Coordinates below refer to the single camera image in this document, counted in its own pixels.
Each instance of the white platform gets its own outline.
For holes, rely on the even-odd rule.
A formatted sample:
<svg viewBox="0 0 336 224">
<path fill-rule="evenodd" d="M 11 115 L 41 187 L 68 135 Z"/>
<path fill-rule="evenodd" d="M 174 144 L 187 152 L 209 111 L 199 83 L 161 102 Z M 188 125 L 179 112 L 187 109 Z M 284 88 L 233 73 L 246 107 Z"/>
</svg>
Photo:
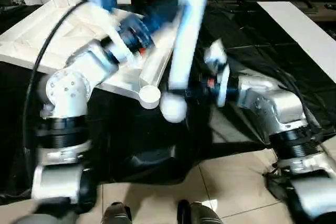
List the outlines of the white platform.
<svg viewBox="0 0 336 224">
<path fill-rule="evenodd" d="M 336 82 L 336 41 L 291 2 L 258 4 Z"/>
<path fill-rule="evenodd" d="M 68 2 L 73 6 L 79 1 Z M 51 0 L 0 35 L 0 61 L 31 69 L 44 40 L 70 6 L 59 8 Z M 129 14 L 116 9 L 114 17 L 118 22 Z M 157 87 L 171 55 L 176 28 L 176 25 L 167 26 L 164 31 L 160 31 L 164 36 L 156 34 L 155 47 L 142 56 L 136 68 L 128 64 L 121 65 L 120 70 L 98 88 L 139 100 L 142 87 Z M 81 6 L 56 32 L 38 70 L 48 74 L 54 73 L 64 66 L 67 58 L 76 49 L 93 38 L 101 39 L 105 36 L 94 22 L 90 6 Z"/>
</svg>

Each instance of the tiled floor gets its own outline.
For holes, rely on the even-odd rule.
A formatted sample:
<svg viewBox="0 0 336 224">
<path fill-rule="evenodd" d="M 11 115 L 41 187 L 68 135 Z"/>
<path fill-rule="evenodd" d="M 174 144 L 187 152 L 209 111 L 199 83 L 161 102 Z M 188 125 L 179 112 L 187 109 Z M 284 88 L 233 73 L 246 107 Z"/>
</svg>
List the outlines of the tiled floor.
<svg viewBox="0 0 336 224">
<path fill-rule="evenodd" d="M 336 156 L 336 138 L 325 143 Z M 287 208 L 264 188 L 261 174 L 275 159 L 270 150 L 205 161 L 175 186 L 108 184 L 99 188 L 96 207 L 80 217 L 80 224 L 99 223 L 114 201 L 132 209 L 135 224 L 176 224 L 176 205 L 181 199 L 211 206 L 224 224 L 291 224 Z M 32 200 L 1 206 L 1 223 L 29 213 Z"/>
</svg>

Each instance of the black fabric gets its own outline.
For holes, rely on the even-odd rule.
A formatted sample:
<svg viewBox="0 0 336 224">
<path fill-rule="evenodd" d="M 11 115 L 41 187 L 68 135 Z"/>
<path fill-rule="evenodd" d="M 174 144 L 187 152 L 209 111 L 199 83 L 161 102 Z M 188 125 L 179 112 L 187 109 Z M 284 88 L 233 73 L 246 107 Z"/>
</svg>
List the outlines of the black fabric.
<svg viewBox="0 0 336 224">
<path fill-rule="evenodd" d="M 23 18 L 27 13 L 21 14 L 18 9 L 15 15 Z M 9 19 L 6 27 L 14 23 Z M 203 63 L 204 49 L 218 38 L 222 39 L 230 55 L 230 66 L 238 60 L 247 66 L 259 67 L 267 74 L 268 70 L 260 63 L 272 61 L 292 74 L 309 109 L 324 127 L 325 137 L 335 132 L 335 84 L 258 5 L 241 6 L 234 12 L 218 5 L 207 8 L 191 82 L 199 80 L 200 73 L 208 71 Z M 168 75 L 169 66 L 163 75 L 161 90 L 166 90 Z M 29 76 L 28 69 L 0 63 L 0 162 L 4 178 L 0 180 L 0 192 L 3 193 L 0 204 L 29 197 L 20 126 Z M 37 94 L 32 102 L 28 121 L 33 137 L 42 103 Z M 214 118 L 216 127 L 209 127 L 209 120 Z M 268 144 L 246 126 L 233 107 L 211 111 L 207 101 L 202 100 L 189 101 L 187 120 L 171 124 L 164 119 L 160 108 L 146 110 L 137 100 L 95 89 L 88 104 L 88 124 L 97 179 L 106 182 L 179 183 L 195 164 L 204 159 L 261 150 Z"/>
<path fill-rule="evenodd" d="M 258 4 L 242 4 L 234 12 L 227 6 L 209 6 L 202 31 L 202 46 L 221 38 L 229 61 L 269 76 L 272 71 L 265 66 L 276 64 L 291 74 L 323 127 L 324 140 L 335 135 L 336 84 Z"/>
</svg>

